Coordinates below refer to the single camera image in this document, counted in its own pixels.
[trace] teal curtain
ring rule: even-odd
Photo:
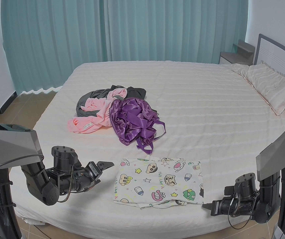
[[[17,93],[59,87],[82,63],[107,61],[104,18],[104,0],[1,0]]]
[[[111,56],[219,63],[245,40],[248,0],[108,0]]]
[[[245,39],[248,0],[2,0],[17,93],[64,84],[82,63],[218,63]]]

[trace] headboard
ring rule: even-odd
[[[285,46],[259,34],[254,65],[264,61],[275,71],[285,74]]]

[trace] purple satin garment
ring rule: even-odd
[[[137,140],[139,149],[147,154],[152,153],[152,142],[159,138],[155,138],[156,130],[152,126],[155,123],[164,126],[164,123],[159,121],[157,113],[145,100],[139,98],[116,99],[110,107],[109,116],[115,133],[124,145],[127,146]],[[148,145],[151,146],[151,150],[145,150]]]

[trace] bed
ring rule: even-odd
[[[255,63],[261,60],[285,73],[285,47],[262,35]],[[67,129],[78,99],[112,84],[147,90],[146,101],[158,111],[167,130],[154,143],[152,156],[201,161],[205,203],[221,199],[224,187],[234,185],[239,175],[256,172],[255,157],[285,130],[285,110],[276,116],[254,88],[231,71],[230,65],[171,61],[82,64],[34,127],[44,164],[53,166],[52,146],[65,145],[76,150],[82,165],[102,160],[112,161],[115,166],[105,170],[101,183],[89,192],[72,194],[67,202],[53,206],[45,206],[28,192],[20,167],[15,167],[10,179],[16,214],[95,239],[178,239],[228,227],[226,216],[211,217],[201,205],[140,210],[112,201],[122,158],[145,158],[146,154],[134,143],[121,144],[111,127],[92,134]],[[246,219],[238,217],[232,223]]]

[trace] white object under bed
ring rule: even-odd
[[[154,157],[201,161],[204,202],[223,197],[224,187],[241,174],[256,173],[255,157],[285,130],[285,110],[276,116],[232,65],[188,62],[101,62],[77,67],[49,104],[34,129],[53,166],[51,148],[74,148],[83,166],[89,161],[112,161],[101,183],[87,193],[71,194],[65,203],[46,206],[27,190],[20,167],[10,172],[18,216],[50,223],[90,238],[186,238],[229,226],[225,215],[211,217],[201,205],[167,209],[118,205],[112,200],[122,158],[145,158],[136,144],[124,146],[113,128],[91,134],[68,131],[78,99],[112,84],[145,88],[146,101],[158,111],[167,133],[154,143]],[[231,219],[233,224],[248,217]]]

